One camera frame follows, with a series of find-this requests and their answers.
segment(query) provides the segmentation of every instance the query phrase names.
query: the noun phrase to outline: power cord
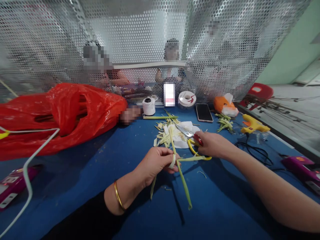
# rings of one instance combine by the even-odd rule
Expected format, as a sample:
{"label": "power cord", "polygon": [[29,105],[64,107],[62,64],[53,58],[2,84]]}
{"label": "power cord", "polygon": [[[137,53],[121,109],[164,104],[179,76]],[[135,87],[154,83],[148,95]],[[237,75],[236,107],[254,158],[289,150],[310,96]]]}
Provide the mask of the power cord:
{"label": "power cord", "polygon": [[[247,136],[247,139],[246,139],[246,142],[236,142],[235,143],[235,146],[240,148],[246,148],[248,153],[254,157],[255,159],[257,159],[259,162],[261,162],[263,165],[265,166],[273,166],[273,161],[269,158],[269,154],[267,153],[266,150],[262,149],[262,148],[259,148],[259,147],[254,147],[254,146],[251,146],[249,143],[248,143],[248,140],[249,140],[249,133],[246,133],[246,136]],[[263,159],[259,159],[257,158],[255,155],[252,154],[252,152],[250,151],[250,149],[258,152],[261,156],[263,156],[264,158]],[[270,169],[271,171],[289,171],[288,169],[285,169],[285,168],[275,168],[275,169]]]}
{"label": "power cord", "polygon": [[28,158],[28,160],[23,165],[23,178],[26,182],[27,190],[28,190],[28,199],[26,203],[24,204],[23,208],[20,210],[18,215],[14,218],[14,220],[10,223],[10,225],[3,231],[3,233],[0,235],[0,238],[3,237],[9,231],[9,229],[15,224],[15,222],[18,220],[18,218],[21,216],[21,214],[24,212],[24,210],[29,205],[31,199],[32,199],[32,187],[28,175],[28,165],[32,161],[32,159],[48,144],[48,142],[51,141],[51,139],[54,138],[55,135],[59,132],[59,128],[52,128],[52,129],[44,129],[44,130],[32,130],[32,131],[8,131],[0,126],[0,129],[5,132],[10,133],[26,133],[26,132],[42,132],[42,131],[52,131],[55,130],[55,132],[31,155],[31,157]]}

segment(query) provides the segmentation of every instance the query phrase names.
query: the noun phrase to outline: red chair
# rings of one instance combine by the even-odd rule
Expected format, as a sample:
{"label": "red chair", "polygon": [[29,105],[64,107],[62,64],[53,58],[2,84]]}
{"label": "red chair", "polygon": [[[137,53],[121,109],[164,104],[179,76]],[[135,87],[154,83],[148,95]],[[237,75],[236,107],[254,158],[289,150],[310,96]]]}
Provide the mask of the red chair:
{"label": "red chair", "polygon": [[[264,85],[262,83],[254,83],[252,85],[252,87],[250,88],[248,94],[252,94],[252,95],[257,96],[259,98],[263,98],[263,99],[268,100],[273,96],[273,89],[271,87],[269,87],[268,85]],[[244,107],[246,107],[248,104],[250,104],[250,101],[248,101],[248,100],[242,100],[240,102],[240,105],[244,106]],[[255,104],[249,110],[251,111],[259,106],[260,106],[260,104]]]}

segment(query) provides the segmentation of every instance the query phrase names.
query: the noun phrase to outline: white tape roll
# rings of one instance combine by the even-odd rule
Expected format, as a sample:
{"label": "white tape roll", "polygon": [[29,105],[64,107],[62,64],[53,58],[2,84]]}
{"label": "white tape roll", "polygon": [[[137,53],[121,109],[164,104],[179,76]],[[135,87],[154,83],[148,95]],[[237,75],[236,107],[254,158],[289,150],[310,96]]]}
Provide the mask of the white tape roll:
{"label": "white tape roll", "polygon": [[155,114],[156,112],[155,102],[157,99],[158,99],[157,96],[152,95],[151,97],[147,97],[142,101],[143,113],[145,115],[151,116]]}
{"label": "white tape roll", "polygon": [[179,94],[178,106],[182,109],[192,108],[197,101],[196,95],[193,92],[184,91]]}

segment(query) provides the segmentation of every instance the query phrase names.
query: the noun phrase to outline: green wall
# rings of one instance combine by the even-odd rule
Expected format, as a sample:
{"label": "green wall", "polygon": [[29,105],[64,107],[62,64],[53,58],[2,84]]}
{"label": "green wall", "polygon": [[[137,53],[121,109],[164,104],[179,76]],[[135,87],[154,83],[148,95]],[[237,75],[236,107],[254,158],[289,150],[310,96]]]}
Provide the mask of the green wall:
{"label": "green wall", "polygon": [[320,55],[320,44],[310,44],[319,32],[320,0],[313,0],[256,82],[291,83]]}

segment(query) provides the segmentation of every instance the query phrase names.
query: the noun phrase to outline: woman's arm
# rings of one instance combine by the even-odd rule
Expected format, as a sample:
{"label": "woman's arm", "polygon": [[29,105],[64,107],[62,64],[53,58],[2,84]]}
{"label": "woman's arm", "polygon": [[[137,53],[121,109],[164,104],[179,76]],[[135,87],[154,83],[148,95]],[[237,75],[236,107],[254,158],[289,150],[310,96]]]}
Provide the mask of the woman's arm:
{"label": "woman's arm", "polygon": [[223,158],[245,176],[269,213],[279,223],[305,232],[320,233],[320,205],[246,152],[215,133],[197,132],[204,146],[199,152]]}
{"label": "woman's arm", "polygon": [[[178,172],[178,167],[169,169],[173,151],[153,147],[132,172],[117,180],[118,194],[125,209],[129,208],[137,195],[149,186],[162,170]],[[91,198],[80,208],[54,226],[43,239],[111,239],[126,219],[112,183],[106,190]]]}

